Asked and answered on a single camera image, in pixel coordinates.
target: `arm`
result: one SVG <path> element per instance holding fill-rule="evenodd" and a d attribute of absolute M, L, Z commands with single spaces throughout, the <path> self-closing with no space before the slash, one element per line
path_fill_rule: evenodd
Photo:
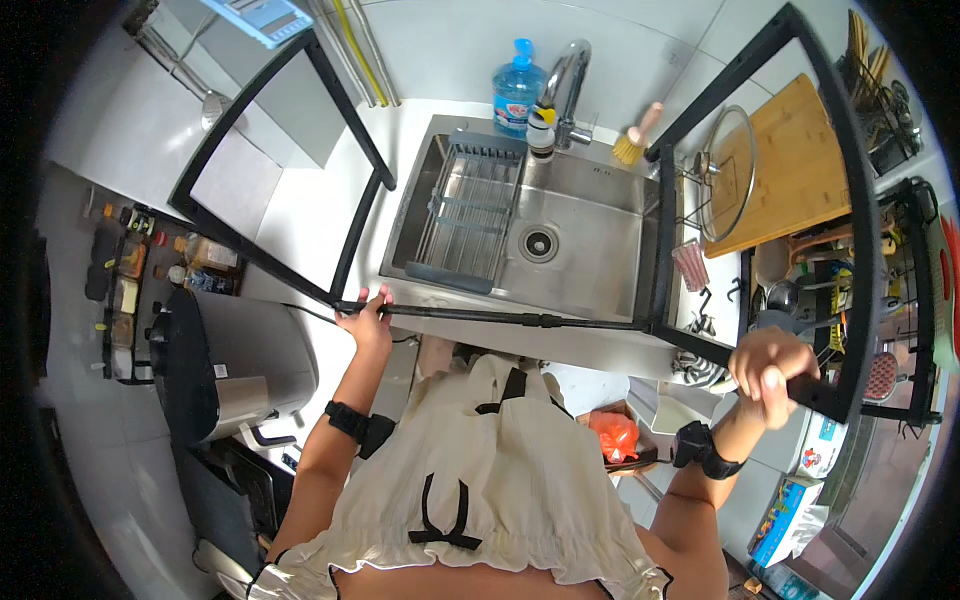
<path fill-rule="evenodd" d="M 362 290 L 359 300 L 366 301 L 367 294 L 368 290 Z M 381 304 L 391 301 L 392 294 L 382 286 L 377 297 L 360 313 L 350 317 L 337 315 L 337 324 L 356 340 L 357 351 L 333 394 L 333 401 L 343 402 L 363 415 L 370 414 L 376 388 L 393 348 L 390 317 L 380 319 L 376 312 Z M 268 562 L 275 561 L 287 548 L 311 541 L 330 526 L 333 507 L 356 453 L 356 441 L 332 427 L 330 417 L 323 415 L 317 421 L 303 445 L 290 506 L 267 554 Z"/>
<path fill-rule="evenodd" d="M 820 371 L 810 346 L 775 327 L 745 337 L 729 368 L 740 386 L 740 401 L 713 428 L 713 440 L 724 460 L 742 463 L 763 432 L 783 427 L 797 408 L 786 395 L 786 380 L 802 372 L 819 378 Z M 671 600 L 727 597 L 716 512 L 736 479 L 734 475 L 717 481 L 699 465 L 687 465 L 670 482 L 650 531 L 637 527 L 650 557 L 675 578 Z"/>

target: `ruffled hem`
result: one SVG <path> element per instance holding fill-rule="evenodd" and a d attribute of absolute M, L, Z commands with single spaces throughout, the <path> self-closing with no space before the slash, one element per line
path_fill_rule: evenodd
<path fill-rule="evenodd" d="M 669 578 L 645 555 L 629 560 L 635 551 L 590 538 L 557 536 L 532 540 L 504 532 L 491 532 L 475 551 L 445 541 L 413 544 L 406 528 L 326 531 L 316 539 L 284 553 L 280 564 L 265 568 L 254 582 L 253 600 L 335 600 L 337 592 L 329 568 L 353 573 L 364 566 L 378 569 L 427 566 L 440 561 L 446 566 L 488 564 L 517 573 L 532 566 L 549 570 L 560 585 L 600 580 L 611 587 L 614 597 L 628 600 L 661 600 Z"/>

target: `blue bottle cap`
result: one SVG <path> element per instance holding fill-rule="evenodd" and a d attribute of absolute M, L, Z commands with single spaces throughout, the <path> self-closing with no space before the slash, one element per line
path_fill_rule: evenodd
<path fill-rule="evenodd" d="M 519 37 L 514 40 L 516 56 L 514 57 L 514 69 L 517 71 L 529 71 L 530 65 L 534 63 L 534 42 L 526 37 Z"/>

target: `tissue box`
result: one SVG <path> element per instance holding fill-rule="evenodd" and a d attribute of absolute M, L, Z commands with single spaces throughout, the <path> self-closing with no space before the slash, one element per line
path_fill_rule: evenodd
<path fill-rule="evenodd" d="M 800 515 L 820 496 L 824 482 L 809 477 L 786 477 L 777 497 L 756 530 L 750 556 L 760 566 L 770 566 L 790 556 L 790 543 L 800 525 Z"/>

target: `wooden cutting board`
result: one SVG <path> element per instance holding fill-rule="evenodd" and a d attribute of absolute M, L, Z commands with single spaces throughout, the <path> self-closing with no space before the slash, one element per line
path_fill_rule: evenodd
<path fill-rule="evenodd" d="M 706 242 L 714 258 L 752 248 L 850 212 L 843 155 L 813 83 L 802 74 L 750 117 L 756 137 L 754 191 L 739 223 L 721 242 Z M 713 182 L 714 230 L 735 217 L 750 176 L 750 140 L 737 127 L 717 145 L 721 167 Z"/>

